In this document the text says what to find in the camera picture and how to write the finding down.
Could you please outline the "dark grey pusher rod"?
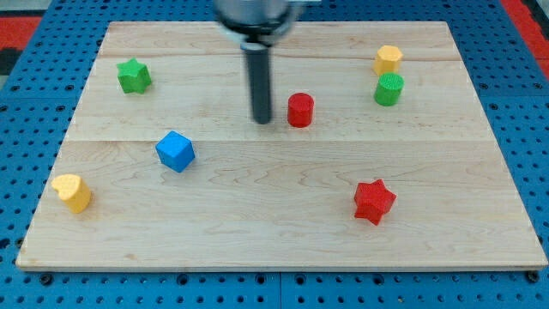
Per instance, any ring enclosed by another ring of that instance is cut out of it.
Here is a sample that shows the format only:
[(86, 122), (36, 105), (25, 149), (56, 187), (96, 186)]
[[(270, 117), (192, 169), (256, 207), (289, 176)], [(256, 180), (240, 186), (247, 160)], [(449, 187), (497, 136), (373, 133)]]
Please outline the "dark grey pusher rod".
[(245, 42), (241, 49), (246, 62), (252, 117), (258, 124), (268, 124), (272, 119), (269, 48)]

